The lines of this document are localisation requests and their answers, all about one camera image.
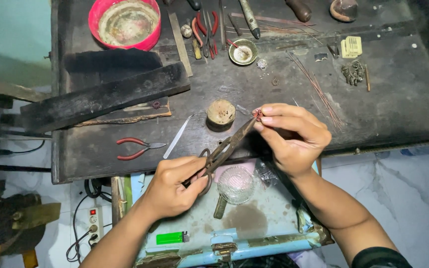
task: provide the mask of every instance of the hand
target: hand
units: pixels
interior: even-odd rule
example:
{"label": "hand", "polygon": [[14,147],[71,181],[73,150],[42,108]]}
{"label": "hand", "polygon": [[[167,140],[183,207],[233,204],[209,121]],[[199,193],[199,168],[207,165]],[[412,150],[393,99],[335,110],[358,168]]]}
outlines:
{"label": "hand", "polygon": [[[134,206],[143,208],[153,222],[188,210],[208,182],[208,176],[200,177],[205,164],[206,157],[196,156],[160,161],[147,190]],[[185,188],[182,182],[187,179],[191,179],[191,185]]]}
{"label": "hand", "polygon": [[265,104],[261,112],[254,129],[273,150],[277,167],[291,178],[310,174],[332,138],[327,126],[306,109],[285,103]]}

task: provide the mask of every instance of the pink paper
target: pink paper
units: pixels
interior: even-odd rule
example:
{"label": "pink paper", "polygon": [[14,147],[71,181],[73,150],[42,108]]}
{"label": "pink paper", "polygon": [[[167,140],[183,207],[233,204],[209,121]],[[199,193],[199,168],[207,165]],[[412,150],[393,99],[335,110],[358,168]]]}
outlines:
{"label": "pink paper", "polygon": [[219,176],[221,176],[223,171],[225,171],[228,168],[235,167],[235,166],[242,166],[242,167],[246,168],[250,174],[253,174],[255,165],[256,165],[256,158],[246,160],[242,163],[221,166],[221,167],[217,168],[215,173],[214,173],[214,178],[215,178],[214,182],[218,183]]}

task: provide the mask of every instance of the brass bowl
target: brass bowl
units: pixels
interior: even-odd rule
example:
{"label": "brass bowl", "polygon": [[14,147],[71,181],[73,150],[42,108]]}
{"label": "brass bowl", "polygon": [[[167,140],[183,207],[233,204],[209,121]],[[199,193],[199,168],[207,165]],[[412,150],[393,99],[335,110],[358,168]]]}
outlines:
{"label": "brass bowl", "polygon": [[239,65],[252,64],[257,58],[257,47],[253,42],[247,39],[239,39],[233,42],[239,48],[231,45],[229,47],[229,58]]}

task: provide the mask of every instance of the mint green wall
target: mint green wall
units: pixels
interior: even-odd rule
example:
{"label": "mint green wall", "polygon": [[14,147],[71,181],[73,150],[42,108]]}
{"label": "mint green wall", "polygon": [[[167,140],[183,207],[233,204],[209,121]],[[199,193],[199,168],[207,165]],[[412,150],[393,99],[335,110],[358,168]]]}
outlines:
{"label": "mint green wall", "polygon": [[51,83],[48,0],[0,0],[0,80],[33,87]]}

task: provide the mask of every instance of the electrical outlet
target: electrical outlet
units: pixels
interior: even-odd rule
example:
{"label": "electrical outlet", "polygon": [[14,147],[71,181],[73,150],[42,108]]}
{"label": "electrical outlet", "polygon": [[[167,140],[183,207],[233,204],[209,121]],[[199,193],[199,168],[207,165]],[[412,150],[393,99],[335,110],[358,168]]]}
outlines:
{"label": "electrical outlet", "polygon": [[89,209],[89,243],[98,243],[104,236],[104,218],[102,208],[93,207]]}

